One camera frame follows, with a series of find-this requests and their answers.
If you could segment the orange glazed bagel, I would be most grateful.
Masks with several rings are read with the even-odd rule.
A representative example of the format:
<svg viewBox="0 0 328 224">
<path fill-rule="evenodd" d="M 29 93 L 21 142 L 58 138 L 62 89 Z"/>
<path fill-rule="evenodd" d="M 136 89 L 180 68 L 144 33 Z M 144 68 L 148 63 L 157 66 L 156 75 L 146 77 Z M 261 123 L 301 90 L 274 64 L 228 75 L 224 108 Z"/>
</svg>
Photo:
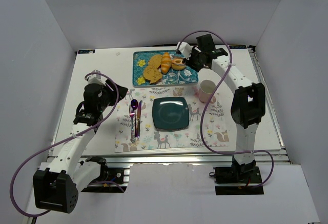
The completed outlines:
<svg viewBox="0 0 328 224">
<path fill-rule="evenodd" d="M 183 63 L 183 58 L 174 57 L 172 59 L 171 68 L 177 71 L 181 71 L 186 68 L 186 65 Z"/>
</svg>

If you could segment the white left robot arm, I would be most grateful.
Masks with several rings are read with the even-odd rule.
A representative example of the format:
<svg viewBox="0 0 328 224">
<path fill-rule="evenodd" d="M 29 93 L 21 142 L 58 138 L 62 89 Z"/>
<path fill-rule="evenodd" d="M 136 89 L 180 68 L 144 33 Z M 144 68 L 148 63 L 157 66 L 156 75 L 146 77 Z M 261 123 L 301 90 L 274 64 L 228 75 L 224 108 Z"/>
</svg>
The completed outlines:
<svg viewBox="0 0 328 224">
<path fill-rule="evenodd" d="M 80 163 L 87 144 L 95 136 L 103 112 L 125 98 L 128 88 L 114 86 L 109 80 L 95 81 L 84 88 L 84 100 L 76 109 L 72 139 L 65 142 L 52 162 L 33 175 L 35 205 L 39 209 L 71 213 L 79 193 L 93 181 L 108 178 L 102 157 L 89 157 Z"/>
</svg>

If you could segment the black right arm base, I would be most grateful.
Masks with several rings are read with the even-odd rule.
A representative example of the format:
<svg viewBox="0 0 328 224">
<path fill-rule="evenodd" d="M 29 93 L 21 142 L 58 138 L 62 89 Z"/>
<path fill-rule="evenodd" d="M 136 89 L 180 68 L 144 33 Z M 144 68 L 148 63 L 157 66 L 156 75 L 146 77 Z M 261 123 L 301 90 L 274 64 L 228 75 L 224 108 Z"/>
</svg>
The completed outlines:
<svg viewBox="0 0 328 224">
<path fill-rule="evenodd" d="M 217 196 L 237 195 L 263 195 L 263 186 L 256 187 L 262 183 L 260 170 L 255 167 L 253 172 L 237 176 L 232 167 L 215 167 L 209 177 L 214 179 L 215 194 Z"/>
</svg>

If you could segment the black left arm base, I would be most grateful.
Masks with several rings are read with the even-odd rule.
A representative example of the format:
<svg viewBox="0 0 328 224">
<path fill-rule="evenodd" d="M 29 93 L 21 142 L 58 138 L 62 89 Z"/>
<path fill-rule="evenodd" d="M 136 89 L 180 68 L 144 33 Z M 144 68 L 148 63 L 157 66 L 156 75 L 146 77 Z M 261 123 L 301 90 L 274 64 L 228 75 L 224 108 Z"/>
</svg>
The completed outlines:
<svg viewBox="0 0 328 224">
<path fill-rule="evenodd" d="M 123 193 L 126 190 L 127 187 L 123 186 L 127 182 L 124 180 L 124 177 L 127 175 L 125 173 L 126 168 L 109 166 L 106 159 L 99 156 L 92 156 L 81 160 L 79 162 L 79 168 L 83 168 L 90 162 L 100 165 L 100 173 L 81 192 Z"/>
</svg>

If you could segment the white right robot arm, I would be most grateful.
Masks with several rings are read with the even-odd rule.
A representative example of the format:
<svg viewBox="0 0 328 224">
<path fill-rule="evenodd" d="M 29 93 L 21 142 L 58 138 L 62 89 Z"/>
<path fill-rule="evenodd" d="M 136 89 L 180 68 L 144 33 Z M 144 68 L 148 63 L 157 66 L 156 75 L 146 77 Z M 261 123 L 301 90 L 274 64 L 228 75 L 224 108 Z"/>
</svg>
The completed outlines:
<svg viewBox="0 0 328 224">
<path fill-rule="evenodd" d="M 250 81 L 233 63 L 231 48 L 216 48 L 213 33 L 203 31 L 192 47 L 185 41 L 178 42 L 176 52 L 184 56 L 184 64 L 199 72 L 208 68 L 220 76 L 233 94 L 231 117 L 236 124 L 236 149 L 233 164 L 241 171 L 252 170 L 255 163 L 255 136 L 265 115 L 265 87 Z"/>
</svg>

